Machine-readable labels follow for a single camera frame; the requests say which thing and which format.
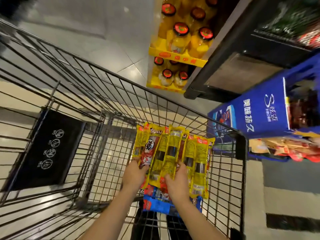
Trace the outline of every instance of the right hand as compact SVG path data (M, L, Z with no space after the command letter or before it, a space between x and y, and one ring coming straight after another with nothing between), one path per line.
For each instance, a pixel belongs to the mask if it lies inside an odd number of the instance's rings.
M189 201L189 183L187 167L184 163L179 163L180 168L176 172L174 180L169 174L164 176L167 184L169 196L172 199L174 205L181 204L185 201Z

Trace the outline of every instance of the display shelf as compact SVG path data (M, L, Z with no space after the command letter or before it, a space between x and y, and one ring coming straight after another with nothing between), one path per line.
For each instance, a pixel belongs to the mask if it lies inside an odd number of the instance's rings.
M157 89L162 89L170 92L178 92L181 94L185 93L184 90L177 88L173 83L169 87L162 86L157 76L152 76L151 82L147 82L146 86L149 88L157 88Z
M158 38L156 42L152 43L149 47L150 56L160 56L164 59L175 60L181 63L194 65L197 67L204 67L207 60L201 60L191 57L186 50L183 54L177 54L174 52L169 52L166 49L166 39Z

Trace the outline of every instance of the left hand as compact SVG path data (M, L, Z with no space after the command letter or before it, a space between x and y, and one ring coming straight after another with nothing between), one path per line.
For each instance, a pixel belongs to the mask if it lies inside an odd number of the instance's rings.
M139 187L145 180L146 172L149 166L144 166L139 169L137 161L139 158L133 158L130 164L125 168L122 184L123 188L132 189L135 193L138 192Z

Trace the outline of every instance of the hand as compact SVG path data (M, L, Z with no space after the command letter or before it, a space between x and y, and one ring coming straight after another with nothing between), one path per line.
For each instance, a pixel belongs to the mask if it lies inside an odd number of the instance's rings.
M125 168L122 177L123 188L132 189L134 193L138 192L139 187L145 180L146 172L149 166L139 169L138 161L140 158L132 158L130 164Z
M176 172L174 180L169 174L164 176L165 182L168 187L169 196L174 205L188 202L189 200L189 183L187 168L184 163L179 162L179 170Z

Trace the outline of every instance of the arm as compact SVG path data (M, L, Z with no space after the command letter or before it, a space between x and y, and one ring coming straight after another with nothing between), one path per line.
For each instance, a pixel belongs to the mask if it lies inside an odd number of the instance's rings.
M164 178L168 186L170 198L193 240L227 239L217 228L208 222L205 216L190 202L187 169L184 163L180 165L174 180L172 180L168 174Z
M148 166L139 169L132 161L125 169L123 187L111 204L81 237L81 240L117 240L130 205L143 183Z

